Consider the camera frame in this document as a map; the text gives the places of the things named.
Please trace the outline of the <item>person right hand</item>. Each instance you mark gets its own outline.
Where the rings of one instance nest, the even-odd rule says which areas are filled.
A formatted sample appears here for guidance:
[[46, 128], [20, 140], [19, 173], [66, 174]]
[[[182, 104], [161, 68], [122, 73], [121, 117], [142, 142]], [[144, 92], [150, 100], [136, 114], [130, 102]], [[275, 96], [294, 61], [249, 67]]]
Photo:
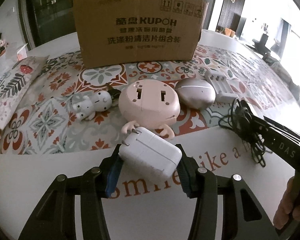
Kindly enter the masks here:
[[293, 207], [292, 187], [294, 184], [294, 177], [291, 177], [287, 182], [287, 188], [282, 196], [282, 199], [275, 212], [273, 224], [275, 228], [282, 229], [289, 220], [289, 215], [292, 214], [296, 221], [300, 221], [300, 205]]

